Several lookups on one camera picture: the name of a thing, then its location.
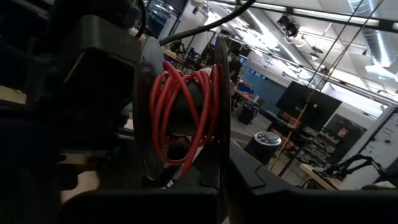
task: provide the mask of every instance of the fluorescent light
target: fluorescent light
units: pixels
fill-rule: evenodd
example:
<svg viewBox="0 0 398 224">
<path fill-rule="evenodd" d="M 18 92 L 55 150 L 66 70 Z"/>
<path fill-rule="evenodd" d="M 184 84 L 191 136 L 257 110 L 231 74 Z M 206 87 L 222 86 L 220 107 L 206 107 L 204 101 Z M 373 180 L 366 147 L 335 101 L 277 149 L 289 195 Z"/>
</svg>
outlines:
<svg viewBox="0 0 398 224">
<path fill-rule="evenodd" d="M 276 5 L 271 5 L 271 4 L 265 4 L 265 3 L 258 3 L 255 2 L 251 6 L 256 6 L 260 7 L 263 9 L 270 9 L 270 10 L 275 10 L 275 11 L 280 11 L 280 12 L 286 12 L 287 8 L 285 6 L 276 6 Z"/>
<path fill-rule="evenodd" d="M 333 19 L 336 21 L 341 21 L 341 22 L 348 22 L 349 18 L 351 16 L 345 16 L 345 15 L 340 15 L 340 14 L 334 14 L 334 13 L 329 13 L 329 12 L 318 12 L 318 11 L 312 11 L 312 10 L 306 10 L 306 9 L 293 9 L 293 13 L 304 15 L 304 16 L 314 16 L 314 17 L 322 17 L 325 19 Z M 355 23 L 355 24 L 364 24 L 366 22 L 365 18 L 362 17 L 352 17 L 349 22 Z M 367 21 L 366 25 L 368 26 L 378 26 L 380 21 L 377 19 L 370 19 Z"/>
<path fill-rule="evenodd" d="M 222 0 L 221 2 L 224 3 L 230 3 L 230 4 L 236 4 L 235 0 Z M 280 12 L 286 12 L 287 8 L 285 6 L 276 6 L 276 5 L 272 5 L 272 4 L 264 4 L 264 3 L 258 3 L 255 2 L 254 4 L 252 4 L 251 6 L 256 6 L 256 7 L 260 7 L 263 9 L 270 9 L 270 10 L 275 10 L 275 11 L 280 11 Z"/>
<path fill-rule="evenodd" d="M 225 7 L 235 8 L 235 6 L 233 6 L 233 5 L 231 5 L 231 4 L 228 4 L 228 3 L 214 2 L 214 1 L 213 1 L 212 3 L 215 3 L 215 4 L 219 5 L 219 6 L 225 6 Z"/>
</svg>

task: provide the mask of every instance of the person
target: person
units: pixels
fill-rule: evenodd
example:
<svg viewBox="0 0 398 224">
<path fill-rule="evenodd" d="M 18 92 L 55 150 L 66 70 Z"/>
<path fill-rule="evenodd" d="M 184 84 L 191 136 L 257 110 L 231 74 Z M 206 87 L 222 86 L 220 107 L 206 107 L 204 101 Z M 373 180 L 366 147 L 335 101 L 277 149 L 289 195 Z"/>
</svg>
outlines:
<svg viewBox="0 0 398 224">
<path fill-rule="evenodd" d="M 238 81 L 238 74 L 242 67 L 242 63 L 239 61 L 239 50 L 238 49 L 231 49 L 230 50 L 231 61 L 228 62 L 229 67 L 229 78 L 231 81 L 236 84 Z M 231 97 L 231 108 L 234 111 L 234 107 L 238 107 L 238 101 L 240 99 L 240 95 L 235 93 Z"/>
<path fill-rule="evenodd" d="M 238 80 L 239 71 L 242 67 L 242 63 L 239 61 L 239 50 L 231 49 L 229 54 L 231 56 L 231 61 L 228 62 L 229 78 L 233 83 L 236 83 Z"/>
</svg>

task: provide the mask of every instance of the blue wall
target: blue wall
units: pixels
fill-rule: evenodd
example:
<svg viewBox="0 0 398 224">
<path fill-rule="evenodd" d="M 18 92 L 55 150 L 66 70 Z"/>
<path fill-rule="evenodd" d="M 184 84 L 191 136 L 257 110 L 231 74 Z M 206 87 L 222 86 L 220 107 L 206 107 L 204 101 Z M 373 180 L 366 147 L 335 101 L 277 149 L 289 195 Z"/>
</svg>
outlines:
<svg viewBox="0 0 398 224">
<path fill-rule="evenodd" d="M 246 72 L 243 74 L 242 79 L 254 87 L 253 97 L 258 95 L 266 101 L 261 106 L 261 110 L 269 110 L 277 114 L 279 109 L 275 105 L 286 90 L 286 87 L 266 78 L 267 74 L 260 74 L 244 65 L 243 68 Z"/>
</svg>

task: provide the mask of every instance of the black cable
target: black cable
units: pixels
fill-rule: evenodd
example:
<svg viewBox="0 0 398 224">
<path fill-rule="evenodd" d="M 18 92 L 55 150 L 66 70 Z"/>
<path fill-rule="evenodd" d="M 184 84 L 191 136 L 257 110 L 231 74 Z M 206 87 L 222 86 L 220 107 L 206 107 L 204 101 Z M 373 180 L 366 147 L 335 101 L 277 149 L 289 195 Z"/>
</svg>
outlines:
<svg viewBox="0 0 398 224">
<path fill-rule="evenodd" d="M 235 19 L 236 17 L 240 16 L 246 9 L 248 9 L 256 0 L 248 0 L 244 5 L 242 5 L 238 10 L 232 12 L 228 16 L 217 20 L 216 22 L 212 22 L 211 24 L 205 25 L 203 27 L 198 27 L 196 29 L 188 30 L 179 34 L 171 35 L 170 37 L 165 37 L 163 39 L 159 40 L 160 46 L 166 45 L 170 42 L 173 42 L 175 40 L 179 40 L 182 38 L 190 37 L 192 35 L 199 34 L 204 31 L 208 31 L 212 28 L 218 27 L 225 22 L 231 21 Z"/>
<path fill-rule="evenodd" d="M 147 9 L 145 8 L 144 0 L 138 0 L 138 7 L 141 11 L 141 27 L 136 34 L 136 38 L 139 38 L 144 33 L 147 26 Z"/>
</svg>

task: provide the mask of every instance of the table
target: table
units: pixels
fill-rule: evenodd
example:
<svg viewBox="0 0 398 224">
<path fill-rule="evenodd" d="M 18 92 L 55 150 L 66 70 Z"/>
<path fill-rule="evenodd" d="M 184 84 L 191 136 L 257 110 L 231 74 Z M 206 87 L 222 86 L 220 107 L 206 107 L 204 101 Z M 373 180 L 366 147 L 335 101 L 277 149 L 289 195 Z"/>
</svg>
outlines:
<svg viewBox="0 0 398 224">
<path fill-rule="evenodd" d="M 329 177 L 320 177 L 318 174 L 314 173 L 314 167 L 308 164 L 300 164 L 300 169 L 302 169 L 306 174 L 312 177 L 318 184 L 324 187 L 326 190 L 349 190 L 343 187 L 340 180 Z"/>
</svg>

